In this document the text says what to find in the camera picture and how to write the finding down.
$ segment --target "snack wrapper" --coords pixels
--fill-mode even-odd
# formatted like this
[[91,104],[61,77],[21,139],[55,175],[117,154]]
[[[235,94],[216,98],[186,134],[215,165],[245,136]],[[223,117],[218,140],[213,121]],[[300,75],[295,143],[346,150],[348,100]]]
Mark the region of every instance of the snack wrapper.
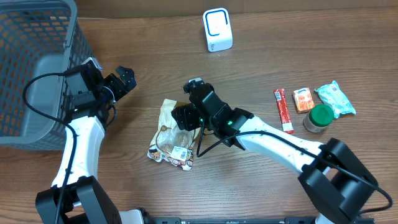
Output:
[[171,114],[175,107],[184,104],[174,100],[163,101],[157,132],[150,142],[147,156],[156,162],[165,160],[182,170],[191,170],[193,147],[200,128],[180,130]]
[[308,112],[315,106],[309,88],[301,88],[293,91],[293,99],[296,104],[297,113]]
[[276,98],[276,104],[279,110],[280,122],[282,122],[282,129],[288,134],[293,134],[294,130],[292,126],[292,121],[290,120],[290,113],[287,109],[285,90],[274,90],[274,94]]
[[315,91],[318,93],[322,102],[330,106],[336,119],[340,114],[356,114],[353,105],[349,102],[347,96],[340,90],[336,81],[333,80],[331,84],[323,85],[319,89],[315,89]]

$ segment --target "green jar lid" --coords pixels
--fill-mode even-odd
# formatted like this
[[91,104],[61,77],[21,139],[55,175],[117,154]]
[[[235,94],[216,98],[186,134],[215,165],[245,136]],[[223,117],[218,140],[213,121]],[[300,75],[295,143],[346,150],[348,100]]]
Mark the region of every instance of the green jar lid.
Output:
[[315,126],[326,127],[333,121],[335,115],[328,105],[316,105],[308,117]]

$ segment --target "red snack stick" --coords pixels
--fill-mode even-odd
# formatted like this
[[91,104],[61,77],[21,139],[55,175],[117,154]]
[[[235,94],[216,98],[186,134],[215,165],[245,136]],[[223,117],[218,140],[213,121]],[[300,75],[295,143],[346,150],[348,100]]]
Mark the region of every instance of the red snack stick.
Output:
[[280,121],[282,122],[282,129],[288,134],[293,134],[292,121],[290,120],[289,110],[287,109],[285,90],[274,90],[276,104],[278,105]]

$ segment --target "product label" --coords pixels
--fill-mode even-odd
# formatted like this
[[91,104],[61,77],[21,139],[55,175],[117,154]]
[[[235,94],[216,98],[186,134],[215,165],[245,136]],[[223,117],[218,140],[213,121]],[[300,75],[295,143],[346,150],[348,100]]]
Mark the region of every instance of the product label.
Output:
[[284,124],[282,124],[282,129],[284,131],[293,131],[292,123],[284,123]]
[[170,157],[173,159],[185,161],[185,159],[187,158],[187,153],[187,148],[174,146],[173,152],[170,154]]
[[278,91],[274,92],[274,94],[277,101],[282,100],[282,97],[280,97],[280,93]]

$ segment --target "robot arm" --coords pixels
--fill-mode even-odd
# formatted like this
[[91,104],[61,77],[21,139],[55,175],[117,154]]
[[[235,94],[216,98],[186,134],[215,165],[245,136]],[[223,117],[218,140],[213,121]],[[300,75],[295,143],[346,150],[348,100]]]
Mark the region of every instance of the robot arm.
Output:
[[[72,106],[67,110],[64,123],[68,123],[77,137],[73,137],[70,128],[65,128],[67,142],[58,174],[51,189],[37,194],[36,208],[44,223],[54,223],[56,214],[60,215],[57,224],[121,223],[117,208],[96,180],[98,156],[108,125],[109,109],[136,86],[136,81],[130,68],[118,67],[116,71],[120,78],[114,74],[103,78],[101,70],[95,58],[88,58],[82,65],[63,74],[70,90],[67,100]],[[64,186],[70,161],[70,175]],[[85,213],[66,216],[79,205],[84,207]]]
[[[329,180],[325,176],[329,167],[322,161],[378,186],[376,179],[349,147],[337,139],[332,138],[327,144],[322,144],[272,128],[248,111],[232,110],[215,94],[212,85],[200,78],[190,80],[183,89],[190,94],[191,103],[172,111],[179,128],[190,131],[205,127],[213,130],[214,135],[229,147],[235,145],[242,150],[258,152],[289,168],[298,175],[308,197],[321,213],[317,223],[355,222],[360,209],[375,190],[340,171]],[[250,131],[258,133],[242,134]]]

